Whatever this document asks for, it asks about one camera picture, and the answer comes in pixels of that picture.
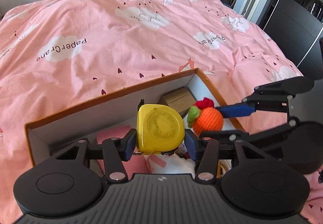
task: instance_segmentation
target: black circular motor housing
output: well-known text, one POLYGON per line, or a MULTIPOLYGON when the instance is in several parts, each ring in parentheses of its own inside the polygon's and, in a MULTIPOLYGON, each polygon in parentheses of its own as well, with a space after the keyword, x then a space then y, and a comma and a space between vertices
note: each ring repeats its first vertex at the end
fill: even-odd
POLYGON ((222 177, 220 188, 234 207, 260 218, 297 214, 309 195, 306 178, 274 159, 245 160, 222 177))
POLYGON ((93 204, 101 193, 100 177, 74 160, 46 160, 14 184, 22 212, 38 216, 71 215, 93 204))

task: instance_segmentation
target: cardboard box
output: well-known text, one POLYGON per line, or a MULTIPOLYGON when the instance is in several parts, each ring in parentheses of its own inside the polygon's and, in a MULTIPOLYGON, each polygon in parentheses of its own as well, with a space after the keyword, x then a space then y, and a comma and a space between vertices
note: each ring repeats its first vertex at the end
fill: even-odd
MULTIPOLYGON (((198 68, 121 89, 25 124, 33 165, 39 164, 77 139, 86 137, 94 144, 96 134, 100 131, 122 125, 135 128, 138 104, 142 98, 146 104, 157 104, 167 92, 182 87, 187 87, 196 100, 208 97, 215 105, 226 104, 198 68)), ((224 120, 224 130, 235 128, 243 130, 237 119, 224 120)))
POLYGON ((188 88, 184 87, 162 96, 158 104, 171 107, 183 118, 195 102, 196 99, 191 92, 188 88))

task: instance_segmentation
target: pink bedding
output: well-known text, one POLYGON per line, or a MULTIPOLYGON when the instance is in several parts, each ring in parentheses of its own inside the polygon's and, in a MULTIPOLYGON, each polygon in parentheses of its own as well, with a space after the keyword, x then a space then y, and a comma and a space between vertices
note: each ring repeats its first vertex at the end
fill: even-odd
MULTIPOLYGON (((219 0, 46 0, 10 10, 0 22, 0 223, 21 215, 12 188, 31 167, 26 122, 193 67, 229 104, 300 75, 268 35, 219 0)), ((268 112, 240 119, 250 132, 285 120, 268 112)))

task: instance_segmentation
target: ribbed gray surface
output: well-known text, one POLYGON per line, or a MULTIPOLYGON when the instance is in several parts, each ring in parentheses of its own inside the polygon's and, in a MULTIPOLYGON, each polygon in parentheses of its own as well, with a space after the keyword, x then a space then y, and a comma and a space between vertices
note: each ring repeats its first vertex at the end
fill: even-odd
POLYGON ((215 187, 192 181, 190 175, 136 174, 125 184, 112 185, 101 201, 76 216, 40 219, 25 215, 16 224, 300 224, 301 216, 259 220, 234 211, 215 187))

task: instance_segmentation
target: open box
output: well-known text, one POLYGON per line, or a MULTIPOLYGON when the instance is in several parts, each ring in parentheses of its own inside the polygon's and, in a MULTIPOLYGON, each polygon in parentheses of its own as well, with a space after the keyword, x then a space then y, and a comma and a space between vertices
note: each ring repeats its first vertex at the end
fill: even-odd
MULTIPOLYGON (((208 97, 216 106, 226 105, 217 89, 198 68, 137 84, 25 124, 33 165, 77 139, 88 138, 90 144, 94 144, 96 134, 107 128, 122 125, 135 128, 141 99, 145 100, 145 104, 157 104, 163 95, 182 87, 187 87, 196 100, 208 97)), ((235 118, 225 119, 223 130, 233 129, 243 130, 243 127, 235 118)))

